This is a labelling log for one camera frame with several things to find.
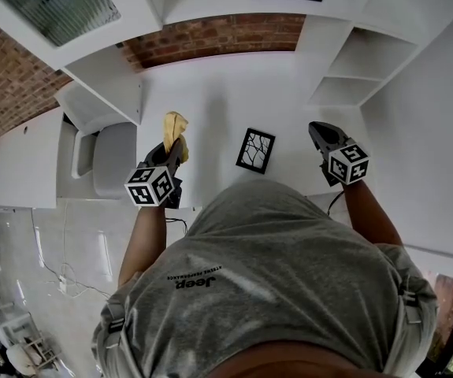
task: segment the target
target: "white wall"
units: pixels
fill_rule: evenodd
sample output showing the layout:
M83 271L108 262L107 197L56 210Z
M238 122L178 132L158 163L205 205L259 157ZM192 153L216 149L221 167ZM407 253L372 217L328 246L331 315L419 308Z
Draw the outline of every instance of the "white wall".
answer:
M403 240L453 254L453 23L362 114L377 195Z

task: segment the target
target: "white floor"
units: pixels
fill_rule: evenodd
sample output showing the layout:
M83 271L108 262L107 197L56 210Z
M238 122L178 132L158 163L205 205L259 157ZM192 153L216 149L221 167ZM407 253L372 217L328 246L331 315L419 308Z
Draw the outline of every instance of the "white floor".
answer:
M326 211L334 196L312 199ZM185 219L190 226L198 212L168 210L167 217ZM0 213L2 301L14 300L32 314L39 329L61 348L71 376L100 376L90 339L105 298L83 286L67 287L69 296L59 292L58 279L40 261L38 242L50 269L60 274L66 262L73 269L66 269L69 279L75 273L78 282L112 294L136 214L130 202L79 200L59 200L57 209L33 210L33 225L29 209ZM332 217L350 223L343 198L333 206ZM182 223L168 224L167 245L182 236Z

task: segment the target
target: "yellow cloth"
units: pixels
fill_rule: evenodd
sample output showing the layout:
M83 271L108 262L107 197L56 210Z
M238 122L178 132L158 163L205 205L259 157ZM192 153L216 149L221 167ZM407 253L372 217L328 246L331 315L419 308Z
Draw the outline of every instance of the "yellow cloth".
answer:
M168 154L172 148L173 142L180 139L183 145L182 149L182 163L186 162L189 158L188 145L186 139L181 134L188 126L188 121L178 112L168 112L163 120L163 144L165 145L165 152Z

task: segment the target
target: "gray t-shirt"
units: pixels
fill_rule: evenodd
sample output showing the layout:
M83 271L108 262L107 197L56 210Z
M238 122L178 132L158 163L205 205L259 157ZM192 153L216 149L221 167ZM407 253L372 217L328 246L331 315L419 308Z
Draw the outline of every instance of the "gray t-shirt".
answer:
M113 298L143 377L205 377L273 340L312 343L381 372L395 334L399 257L411 285L432 295L402 247L374 246L298 192L256 181L221 193Z

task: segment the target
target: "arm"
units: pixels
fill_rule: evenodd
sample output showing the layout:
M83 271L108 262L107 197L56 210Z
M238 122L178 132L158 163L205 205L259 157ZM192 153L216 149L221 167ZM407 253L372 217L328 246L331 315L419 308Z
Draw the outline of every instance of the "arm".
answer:
M166 248L165 207L143 207L137 215L132 237L124 254L118 287L135 273L145 272Z
M352 228L371 243L403 243L394 225L377 200L361 180L344 185L345 201L352 221Z

